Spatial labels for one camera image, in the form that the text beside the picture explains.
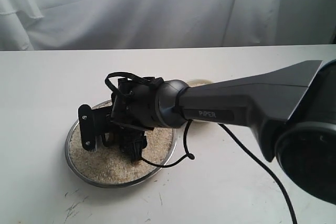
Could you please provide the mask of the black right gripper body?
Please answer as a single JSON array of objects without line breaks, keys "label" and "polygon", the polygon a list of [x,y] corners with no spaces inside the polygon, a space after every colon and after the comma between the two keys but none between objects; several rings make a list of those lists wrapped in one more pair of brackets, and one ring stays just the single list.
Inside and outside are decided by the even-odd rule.
[{"label": "black right gripper body", "polygon": [[164,80],[161,77],[119,77],[117,87],[110,77],[104,82],[112,91],[110,122],[120,128],[114,131],[119,148],[132,162],[139,161],[147,146],[145,131],[164,127],[155,110],[156,93]]}]

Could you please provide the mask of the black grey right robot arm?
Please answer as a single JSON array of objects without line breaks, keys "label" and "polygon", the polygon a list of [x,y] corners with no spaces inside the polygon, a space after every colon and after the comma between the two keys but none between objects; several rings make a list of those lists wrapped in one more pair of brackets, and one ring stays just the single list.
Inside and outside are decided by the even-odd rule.
[{"label": "black grey right robot arm", "polygon": [[111,105],[78,109],[82,147],[113,133],[131,160],[146,147],[145,131],[188,121],[251,129],[265,160],[276,159],[302,190],[335,203],[335,62],[308,60],[273,72],[190,87],[128,72],[105,79]]}]

